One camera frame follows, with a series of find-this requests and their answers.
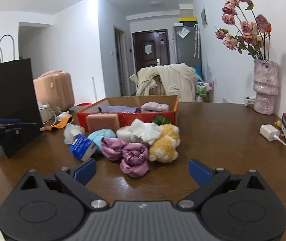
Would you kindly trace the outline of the blue tissue pack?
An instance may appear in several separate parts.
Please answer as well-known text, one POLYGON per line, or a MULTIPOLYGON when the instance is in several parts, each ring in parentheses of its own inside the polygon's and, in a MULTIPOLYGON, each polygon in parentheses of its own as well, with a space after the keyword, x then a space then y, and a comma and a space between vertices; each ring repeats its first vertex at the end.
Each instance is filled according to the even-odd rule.
POLYGON ((97 145, 86 136, 78 134, 74 137, 74 141, 68 149, 75 158, 82 162, 86 162, 96 152, 97 145))

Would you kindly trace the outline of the light blue plush toy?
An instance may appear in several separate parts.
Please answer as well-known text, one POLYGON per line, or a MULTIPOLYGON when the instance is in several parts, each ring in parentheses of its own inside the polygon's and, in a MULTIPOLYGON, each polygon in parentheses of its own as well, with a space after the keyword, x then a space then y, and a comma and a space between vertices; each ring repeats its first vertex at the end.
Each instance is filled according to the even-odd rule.
POLYGON ((104 137, 115 138, 116 137, 116 133, 113 130, 110 130, 110 129, 102 129, 102 130, 98 130, 98 131, 92 132, 92 133, 90 133, 87 136, 87 138, 89 140, 91 140, 97 146, 97 150, 95 151, 95 153, 102 153, 101 140, 104 137))

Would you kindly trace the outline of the pale green mesh pouf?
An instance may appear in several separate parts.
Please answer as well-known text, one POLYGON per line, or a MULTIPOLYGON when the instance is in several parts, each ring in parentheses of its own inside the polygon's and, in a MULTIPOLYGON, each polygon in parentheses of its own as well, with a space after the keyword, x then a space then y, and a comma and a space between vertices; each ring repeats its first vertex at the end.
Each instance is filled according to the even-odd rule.
POLYGON ((85 134, 85 129, 83 127, 74 124, 67 124, 63 132, 64 143, 71 145, 74 142, 74 138, 79 134, 85 134))

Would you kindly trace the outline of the yellow plush toy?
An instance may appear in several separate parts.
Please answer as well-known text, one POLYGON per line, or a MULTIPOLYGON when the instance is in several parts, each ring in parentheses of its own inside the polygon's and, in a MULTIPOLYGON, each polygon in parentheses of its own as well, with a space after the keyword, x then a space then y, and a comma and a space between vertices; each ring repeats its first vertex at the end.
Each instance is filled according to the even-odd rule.
POLYGON ((162 129, 160 138, 151 145, 148 159, 150 162, 171 163, 178 158, 179 127, 172 124, 160 127, 162 129))

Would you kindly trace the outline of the mauve satin scrunchie cloth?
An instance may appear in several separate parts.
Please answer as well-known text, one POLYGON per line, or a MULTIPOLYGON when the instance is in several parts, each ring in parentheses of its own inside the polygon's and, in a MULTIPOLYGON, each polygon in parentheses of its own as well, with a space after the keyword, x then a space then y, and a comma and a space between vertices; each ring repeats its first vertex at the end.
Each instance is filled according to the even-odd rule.
POLYGON ((121 171, 129 177, 138 178, 149 171, 148 147, 142 143, 126 143, 118 138, 101 139, 102 154, 110 161, 120 160, 121 171))

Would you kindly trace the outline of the pink scrubbing sponge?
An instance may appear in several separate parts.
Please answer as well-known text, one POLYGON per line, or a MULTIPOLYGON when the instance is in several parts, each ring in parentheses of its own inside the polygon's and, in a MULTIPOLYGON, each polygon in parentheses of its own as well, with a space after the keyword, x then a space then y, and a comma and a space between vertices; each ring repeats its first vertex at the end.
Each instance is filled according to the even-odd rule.
POLYGON ((85 118, 86 132, 92 133, 102 129, 110 129, 116 132, 119 128, 117 114, 90 114, 85 118))

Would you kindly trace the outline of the white foam block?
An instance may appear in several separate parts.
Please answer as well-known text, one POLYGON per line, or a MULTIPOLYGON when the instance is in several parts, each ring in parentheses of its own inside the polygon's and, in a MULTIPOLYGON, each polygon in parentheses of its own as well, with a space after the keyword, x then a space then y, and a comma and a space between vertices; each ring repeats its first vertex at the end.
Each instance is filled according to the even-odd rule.
POLYGON ((126 143, 132 142, 132 132, 129 130, 129 126, 121 127, 116 131, 118 139, 123 140, 126 143))

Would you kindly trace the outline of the white tissue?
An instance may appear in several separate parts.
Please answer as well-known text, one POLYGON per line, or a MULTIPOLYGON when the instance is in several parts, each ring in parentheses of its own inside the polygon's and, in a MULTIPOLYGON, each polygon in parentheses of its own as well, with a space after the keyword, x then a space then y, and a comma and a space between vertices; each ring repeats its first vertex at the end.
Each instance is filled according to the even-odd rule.
POLYGON ((128 128, 131 132, 131 141, 133 143, 143 143, 151 146, 160 138, 162 128, 155 123, 144 123, 139 119, 135 119, 128 128))

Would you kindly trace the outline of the lavender fabric sachet pillow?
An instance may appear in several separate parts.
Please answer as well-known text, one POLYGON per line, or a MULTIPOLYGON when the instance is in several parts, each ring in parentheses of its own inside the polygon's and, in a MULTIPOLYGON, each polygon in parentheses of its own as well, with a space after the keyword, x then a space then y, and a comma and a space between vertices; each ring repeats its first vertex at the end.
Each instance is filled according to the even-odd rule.
POLYGON ((140 109, 138 107, 129 107, 129 106, 108 106, 104 113, 137 113, 140 109))

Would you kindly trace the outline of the black paper shopping bag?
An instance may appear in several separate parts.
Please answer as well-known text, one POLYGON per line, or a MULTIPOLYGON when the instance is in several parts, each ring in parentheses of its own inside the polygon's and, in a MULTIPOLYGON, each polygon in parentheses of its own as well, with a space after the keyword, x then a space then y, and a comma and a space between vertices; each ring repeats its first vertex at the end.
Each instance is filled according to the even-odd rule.
MULTIPOLYGON (((22 124, 35 123, 37 124, 37 136, 43 127, 35 95, 30 59, 13 59, 4 62, 1 47, 0 119, 20 119, 22 124)), ((0 157, 10 158, 27 143, 0 145, 0 157)))

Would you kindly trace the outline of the pink hard-shell suitcase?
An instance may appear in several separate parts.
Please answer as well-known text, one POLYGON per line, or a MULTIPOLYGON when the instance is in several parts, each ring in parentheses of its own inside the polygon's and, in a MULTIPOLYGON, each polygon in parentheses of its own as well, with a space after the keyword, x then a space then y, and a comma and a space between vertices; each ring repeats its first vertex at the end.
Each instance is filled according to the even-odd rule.
POLYGON ((71 76, 68 72, 49 71, 33 80, 36 99, 51 109, 67 111, 74 106, 71 76))

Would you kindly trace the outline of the chair with cream coat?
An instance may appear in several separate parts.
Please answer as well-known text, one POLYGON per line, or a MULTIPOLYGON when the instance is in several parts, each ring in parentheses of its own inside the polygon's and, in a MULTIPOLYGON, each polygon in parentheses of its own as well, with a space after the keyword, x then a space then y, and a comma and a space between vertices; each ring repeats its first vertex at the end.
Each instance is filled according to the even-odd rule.
POLYGON ((159 88, 157 77, 165 95, 177 95, 179 102, 196 102, 196 83, 200 76, 185 63, 144 67, 129 79, 136 84, 137 96, 147 96, 151 90, 159 88))

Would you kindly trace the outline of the grey refrigerator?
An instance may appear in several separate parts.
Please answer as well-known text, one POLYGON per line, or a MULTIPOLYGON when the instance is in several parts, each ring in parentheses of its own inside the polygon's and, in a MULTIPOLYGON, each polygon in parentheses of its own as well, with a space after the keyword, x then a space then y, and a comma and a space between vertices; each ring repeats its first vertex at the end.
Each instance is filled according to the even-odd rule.
POLYGON ((202 67, 200 31, 197 22, 177 23, 173 27, 174 55, 177 64, 202 67))

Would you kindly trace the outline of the dried pink rose bouquet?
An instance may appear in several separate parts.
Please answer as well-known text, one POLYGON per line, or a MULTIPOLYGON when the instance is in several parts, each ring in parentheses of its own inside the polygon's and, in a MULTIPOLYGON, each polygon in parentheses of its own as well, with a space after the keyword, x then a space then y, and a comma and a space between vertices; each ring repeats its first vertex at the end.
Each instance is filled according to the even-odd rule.
POLYGON ((252 0, 225 0, 221 19, 237 29, 235 35, 218 28, 215 37, 224 46, 240 54, 246 52, 253 59, 269 61, 272 25, 262 14, 255 14, 252 0))

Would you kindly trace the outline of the yellow box on refrigerator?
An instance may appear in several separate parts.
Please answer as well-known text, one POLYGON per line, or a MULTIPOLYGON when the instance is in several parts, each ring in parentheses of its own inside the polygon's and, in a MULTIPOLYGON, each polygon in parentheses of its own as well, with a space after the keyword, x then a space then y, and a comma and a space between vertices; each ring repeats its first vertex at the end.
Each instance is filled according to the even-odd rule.
POLYGON ((197 24, 198 21, 196 17, 180 17, 179 22, 182 22, 185 24, 188 24, 188 23, 197 24))

